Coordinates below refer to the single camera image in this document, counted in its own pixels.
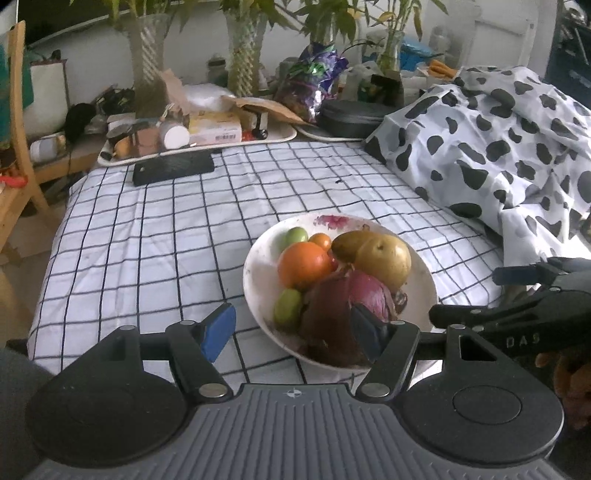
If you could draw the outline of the person's right hand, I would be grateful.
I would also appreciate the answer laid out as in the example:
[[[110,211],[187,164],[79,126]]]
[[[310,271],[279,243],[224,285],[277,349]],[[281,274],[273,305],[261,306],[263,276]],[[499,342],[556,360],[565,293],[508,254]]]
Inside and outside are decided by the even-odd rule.
[[[561,399],[568,423],[575,430],[590,425],[590,361],[575,351],[542,353],[536,357],[538,368],[552,365],[553,388]]]

